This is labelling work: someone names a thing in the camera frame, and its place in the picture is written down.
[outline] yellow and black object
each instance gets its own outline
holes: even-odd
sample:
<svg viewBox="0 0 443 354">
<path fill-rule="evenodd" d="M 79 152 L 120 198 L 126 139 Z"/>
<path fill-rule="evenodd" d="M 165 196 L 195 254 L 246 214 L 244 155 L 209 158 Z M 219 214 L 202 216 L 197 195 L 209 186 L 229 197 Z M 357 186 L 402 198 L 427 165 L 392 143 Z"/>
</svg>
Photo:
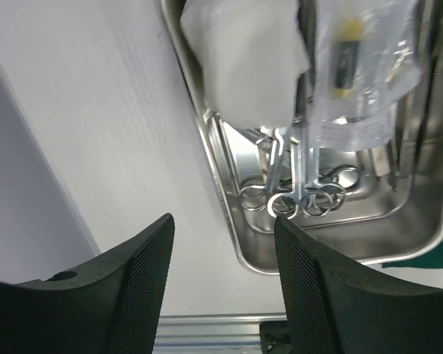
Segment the yellow and black object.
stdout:
<svg viewBox="0 0 443 354">
<path fill-rule="evenodd" d="M 334 66 L 334 92 L 337 98 L 348 97 L 352 92 L 362 33 L 363 21 L 359 18 L 347 20 L 338 28 Z"/>
</svg>

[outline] white cloth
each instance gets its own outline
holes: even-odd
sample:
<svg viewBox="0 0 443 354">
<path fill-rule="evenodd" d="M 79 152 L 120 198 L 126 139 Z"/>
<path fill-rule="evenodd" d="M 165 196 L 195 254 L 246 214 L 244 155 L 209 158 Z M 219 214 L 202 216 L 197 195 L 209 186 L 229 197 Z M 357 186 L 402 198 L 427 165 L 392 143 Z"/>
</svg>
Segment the white cloth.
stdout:
<svg viewBox="0 0 443 354">
<path fill-rule="evenodd" d="M 289 125 L 309 69 L 297 0 L 188 0 L 181 28 L 203 69 L 206 103 L 235 128 Z"/>
</svg>

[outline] clear plastic packaging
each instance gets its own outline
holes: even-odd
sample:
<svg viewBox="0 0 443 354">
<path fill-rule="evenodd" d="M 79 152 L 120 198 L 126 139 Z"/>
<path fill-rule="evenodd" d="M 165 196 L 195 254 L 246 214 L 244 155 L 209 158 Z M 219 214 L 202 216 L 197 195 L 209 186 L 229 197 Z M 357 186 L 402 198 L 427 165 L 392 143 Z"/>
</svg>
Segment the clear plastic packaging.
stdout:
<svg viewBox="0 0 443 354">
<path fill-rule="evenodd" d="M 308 127 L 313 147 L 359 151 L 392 138 L 395 121 L 388 109 L 420 79 L 415 5 L 416 0 L 317 0 Z"/>
<path fill-rule="evenodd" d="M 298 0 L 188 0 L 181 28 L 203 70 L 206 103 L 235 128 L 292 122 L 309 61 Z"/>
</svg>

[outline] metal tray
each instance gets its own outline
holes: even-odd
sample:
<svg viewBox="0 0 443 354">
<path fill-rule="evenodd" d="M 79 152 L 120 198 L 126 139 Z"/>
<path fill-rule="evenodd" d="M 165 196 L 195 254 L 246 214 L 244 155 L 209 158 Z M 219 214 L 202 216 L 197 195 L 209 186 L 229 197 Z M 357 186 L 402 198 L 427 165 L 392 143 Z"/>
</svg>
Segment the metal tray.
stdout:
<svg viewBox="0 0 443 354">
<path fill-rule="evenodd" d="M 274 219 L 265 210 L 245 212 L 237 197 L 240 182 L 260 173 L 257 147 L 206 107 L 202 72 L 179 25 L 184 3 L 161 0 L 234 249 L 248 270 L 278 274 Z M 440 62 L 434 71 L 430 60 L 432 14 L 433 2 L 422 0 L 416 10 L 422 82 L 393 107 L 399 149 L 396 190 L 391 187 L 391 176 L 376 177 L 370 151 L 344 153 L 321 149 L 322 169 L 340 163 L 353 164 L 363 171 L 362 187 L 347 198 L 341 209 L 324 218 L 299 215 L 293 219 L 316 239 L 363 263 L 416 257 L 443 240 L 443 39 L 439 41 Z M 433 94 L 430 113 L 426 114 L 431 74 Z"/>
</svg>

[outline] green surface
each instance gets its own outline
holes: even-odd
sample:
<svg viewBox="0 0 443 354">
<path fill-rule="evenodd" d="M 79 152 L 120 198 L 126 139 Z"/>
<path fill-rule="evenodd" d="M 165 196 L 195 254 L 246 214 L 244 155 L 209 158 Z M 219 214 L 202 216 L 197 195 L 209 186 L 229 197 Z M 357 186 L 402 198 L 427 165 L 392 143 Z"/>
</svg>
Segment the green surface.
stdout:
<svg viewBox="0 0 443 354">
<path fill-rule="evenodd" d="M 390 267 L 443 268 L 443 241 L 435 249 L 427 254 L 423 254 L 421 257 L 383 265 L 383 268 Z"/>
</svg>

